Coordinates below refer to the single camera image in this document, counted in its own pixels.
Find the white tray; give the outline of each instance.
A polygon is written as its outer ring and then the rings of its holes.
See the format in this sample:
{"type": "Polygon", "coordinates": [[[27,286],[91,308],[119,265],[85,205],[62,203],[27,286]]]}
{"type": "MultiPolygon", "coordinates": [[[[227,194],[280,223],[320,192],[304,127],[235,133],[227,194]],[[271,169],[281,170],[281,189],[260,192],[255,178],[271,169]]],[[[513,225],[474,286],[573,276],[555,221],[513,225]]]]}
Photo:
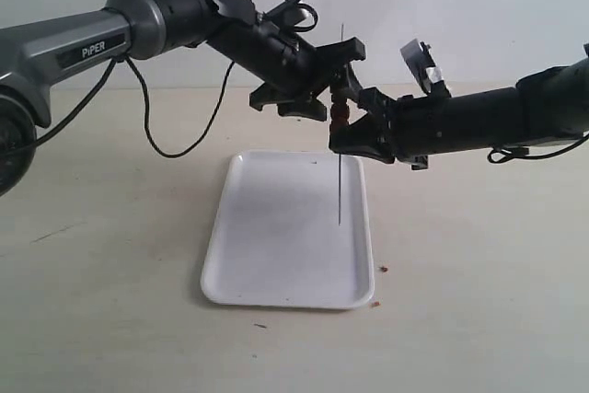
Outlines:
{"type": "Polygon", "coordinates": [[[349,309],[375,289],[362,163],[248,151],[231,162],[202,269],[218,304],[349,309]]]}

